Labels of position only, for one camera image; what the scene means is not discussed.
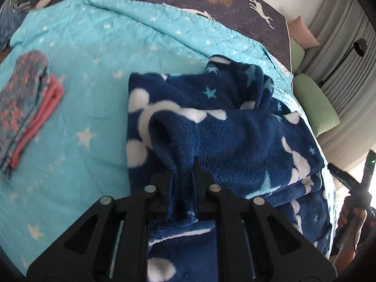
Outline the person's right hand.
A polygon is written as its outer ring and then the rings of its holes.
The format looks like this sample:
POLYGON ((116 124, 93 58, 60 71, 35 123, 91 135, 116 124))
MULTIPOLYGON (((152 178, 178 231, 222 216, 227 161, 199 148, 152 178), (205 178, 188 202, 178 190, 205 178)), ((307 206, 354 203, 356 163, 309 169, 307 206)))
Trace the person's right hand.
POLYGON ((356 228, 358 231, 362 228, 364 221, 366 220, 367 212, 365 209, 355 208, 352 201, 352 196, 346 196, 346 198, 344 198, 344 203, 338 218, 338 227, 343 228, 355 220, 355 222, 360 225, 356 228))

